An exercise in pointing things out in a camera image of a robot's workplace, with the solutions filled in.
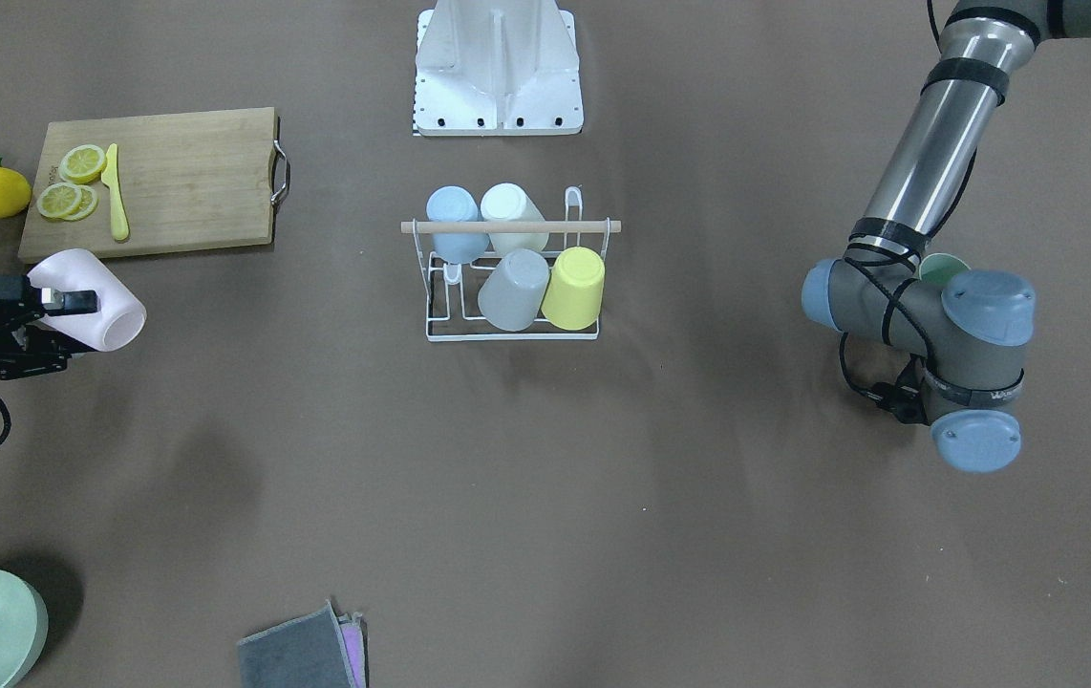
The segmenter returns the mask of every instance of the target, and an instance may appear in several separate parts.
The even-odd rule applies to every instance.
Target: dish rack
[[[560,253],[573,246],[580,246],[584,236],[601,238],[601,261],[610,252],[610,234],[621,231],[621,221],[584,219],[584,196],[580,188],[571,186],[563,195],[563,220],[547,221],[418,221],[401,222],[403,234],[413,236],[413,249],[419,256],[419,271],[422,287],[427,291],[427,316],[423,330],[428,341],[506,341],[506,340],[565,340],[596,339],[601,335],[601,318],[586,329],[568,331],[550,325],[549,319],[538,317],[524,331],[503,331],[484,317],[477,307],[477,291],[490,277],[499,263],[499,254],[493,251],[481,253],[476,261],[463,266],[451,266],[434,251],[423,252],[422,236],[441,232],[550,232],[550,243],[541,251],[551,268]]]

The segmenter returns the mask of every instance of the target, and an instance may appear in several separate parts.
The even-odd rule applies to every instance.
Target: cutting board handle
[[[291,161],[287,158],[287,152],[283,150],[283,144],[278,140],[274,140],[274,165],[269,166],[269,184],[274,186],[274,178],[278,173],[278,160],[283,160],[283,184],[278,188],[278,191],[274,192],[273,196],[269,196],[269,205],[273,205],[274,213],[278,213],[278,208],[283,205],[283,201],[287,200],[287,194],[291,192]]]

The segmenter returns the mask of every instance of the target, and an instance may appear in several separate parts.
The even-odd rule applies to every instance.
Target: cutting board
[[[276,136],[274,108],[52,122],[19,258],[35,263],[64,249],[108,258],[269,243]],[[35,209],[35,197],[61,182],[61,158],[84,143],[118,145],[121,200],[130,219],[123,243],[112,240],[108,189],[99,180],[89,184],[100,193],[99,207],[86,218],[49,220]]]

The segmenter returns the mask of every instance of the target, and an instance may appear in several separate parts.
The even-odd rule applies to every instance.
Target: silver metal tube
[[[942,60],[972,58],[1005,73],[1030,61],[1034,48],[1026,32],[986,19],[948,25],[940,45]],[[940,81],[926,88],[864,216],[928,234],[949,208],[997,105],[995,92],[973,81]]]

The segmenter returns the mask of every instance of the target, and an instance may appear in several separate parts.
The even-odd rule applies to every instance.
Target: knife
[[[109,143],[104,154],[104,172],[100,182],[108,188],[109,215],[112,240],[125,241],[130,238],[130,220],[125,217],[125,206],[121,204],[121,180],[117,176],[117,144]]]

